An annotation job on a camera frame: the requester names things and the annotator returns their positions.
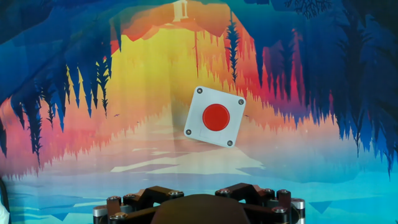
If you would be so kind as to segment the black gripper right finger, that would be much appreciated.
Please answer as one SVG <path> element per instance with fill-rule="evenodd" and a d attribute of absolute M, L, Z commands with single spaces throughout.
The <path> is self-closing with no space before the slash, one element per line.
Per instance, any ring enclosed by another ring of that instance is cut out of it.
<path fill-rule="evenodd" d="M 293 198 L 286 189 L 239 183 L 219 189 L 215 195 L 237 200 L 250 223 L 305 224 L 305 200 Z"/>

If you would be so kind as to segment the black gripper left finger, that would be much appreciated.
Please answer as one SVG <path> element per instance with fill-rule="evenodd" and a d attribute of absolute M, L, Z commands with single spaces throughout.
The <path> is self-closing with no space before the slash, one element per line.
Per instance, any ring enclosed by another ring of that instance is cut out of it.
<path fill-rule="evenodd" d="M 136 194 L 110 196 L 105 205 L 93 208 L 93 224 L 122 223 L 129 219 L 133 213 L 146 212 L 154 208 L 154 204 L 183 197 L 181 190 L 173 190 L 160 186 L 153 186 L 140 190 Z"/>

